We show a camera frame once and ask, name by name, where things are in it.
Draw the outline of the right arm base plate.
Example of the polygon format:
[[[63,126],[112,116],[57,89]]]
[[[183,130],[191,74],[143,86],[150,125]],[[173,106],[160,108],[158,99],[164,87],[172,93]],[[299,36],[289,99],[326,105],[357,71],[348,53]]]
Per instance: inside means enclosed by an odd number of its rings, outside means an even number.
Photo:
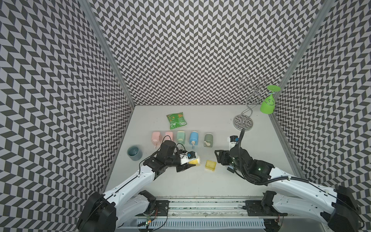
[[[266,203],[264,201],[247,200],[243,209],[249,216],[279,216],[279,213],[273,208],[272,203]]]

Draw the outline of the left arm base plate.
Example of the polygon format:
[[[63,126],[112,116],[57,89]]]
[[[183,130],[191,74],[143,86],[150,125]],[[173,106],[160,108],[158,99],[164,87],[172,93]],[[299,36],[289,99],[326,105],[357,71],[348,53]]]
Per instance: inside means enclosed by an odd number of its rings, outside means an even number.
[[[154,215],[167,216],[168,210],[169,210],[169,204],[170,204],[170,201],[168,200],[151,201],[149,203],[148,208],[143,213],[138,214],[138,216],[147,216],[147,215],[151,215],[152,217]]]

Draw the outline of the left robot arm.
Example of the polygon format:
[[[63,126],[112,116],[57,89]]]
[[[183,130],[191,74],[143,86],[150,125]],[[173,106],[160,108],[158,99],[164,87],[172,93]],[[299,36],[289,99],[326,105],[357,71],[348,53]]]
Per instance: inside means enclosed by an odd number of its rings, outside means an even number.
[[[169,167],[182,172],[197,166],[200,157],[195,151],[180,150],[171,140],[164,141],[158,150],[139,164],[139,169],[121,184],[103,194],[93,193],[85,203],[76,224],[80,232],[114,232],[137,215],[147,216],[139,226],[149,227],[159,216],[168,215],[169,203],[157,202],[144,188]]]

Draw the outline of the yellow transparent tray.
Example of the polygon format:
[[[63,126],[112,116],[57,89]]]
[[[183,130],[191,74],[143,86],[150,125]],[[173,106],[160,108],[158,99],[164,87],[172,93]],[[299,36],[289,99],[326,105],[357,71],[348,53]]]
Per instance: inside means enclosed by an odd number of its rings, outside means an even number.
[[[205,164],[205,169],[214,172],[216,168],[216,162],[212,160],[207,160]]]

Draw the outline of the yellow pencil sharpener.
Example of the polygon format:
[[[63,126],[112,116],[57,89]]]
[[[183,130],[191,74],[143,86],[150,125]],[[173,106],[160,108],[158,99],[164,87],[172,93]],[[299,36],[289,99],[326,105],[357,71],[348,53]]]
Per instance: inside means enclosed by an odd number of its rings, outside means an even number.
[[[194,165],[196,165],[196,166],[199,166],[200,164],[201,164],[201,160],[200,160],[200,157],[199,157],[199,155],[197,154],[197,152],[195,153],[195,158],[194,159],[192,159],[192,160],[190,160],[188,163],[189,164],[194,164]]]

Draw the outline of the sage green pencil sharpener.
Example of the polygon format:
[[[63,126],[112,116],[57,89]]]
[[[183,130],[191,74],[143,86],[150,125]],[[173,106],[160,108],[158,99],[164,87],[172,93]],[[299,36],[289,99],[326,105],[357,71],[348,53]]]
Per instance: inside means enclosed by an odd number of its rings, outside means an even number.
[[[211,133],[207,133],[204,137],[204,147],[212,148],[214,142],[214,137]]]

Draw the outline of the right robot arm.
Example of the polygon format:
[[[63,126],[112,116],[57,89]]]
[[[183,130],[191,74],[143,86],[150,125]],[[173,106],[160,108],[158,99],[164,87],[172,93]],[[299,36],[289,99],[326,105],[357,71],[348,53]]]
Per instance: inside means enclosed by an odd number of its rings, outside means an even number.
[[[365,226],[350,188],[326,187],[290,175],[273,164],[253,159],[239,145],[214,154],[218,163],[231,167],[250,184],[270,188],[261,202],[266,214],[304,216],[327,224],[334,232],[357,232]]]

